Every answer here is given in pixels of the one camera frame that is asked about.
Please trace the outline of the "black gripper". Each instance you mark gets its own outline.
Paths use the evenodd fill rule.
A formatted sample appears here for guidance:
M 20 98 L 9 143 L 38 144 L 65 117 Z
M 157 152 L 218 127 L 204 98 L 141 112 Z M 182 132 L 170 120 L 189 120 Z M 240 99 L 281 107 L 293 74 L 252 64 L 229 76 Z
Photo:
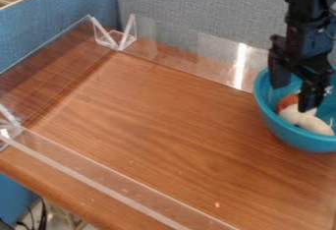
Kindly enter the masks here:
M 302 79 L 298 112 L 317 108 L 329 94 L 333 69 L 328 54 L 336 34 L 336 0 L 285 0 L 286 35 L 270 36 L 268 70 L 272 88 L 290 83 L 292 75 Z

